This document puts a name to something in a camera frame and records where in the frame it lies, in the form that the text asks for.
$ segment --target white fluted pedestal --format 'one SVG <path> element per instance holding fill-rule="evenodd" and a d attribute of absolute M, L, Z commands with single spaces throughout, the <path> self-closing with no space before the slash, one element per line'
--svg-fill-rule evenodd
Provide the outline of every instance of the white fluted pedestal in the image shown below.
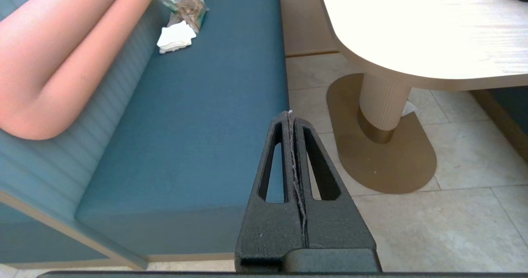
<path fill-rule="evenodd" d="M 434 176 L 436 154 L 415 113 L 401 118 L 409 92 L 368 74 L 341 77 L 328 89 L 341 164 L 373 190 L 412 192 Z"/>

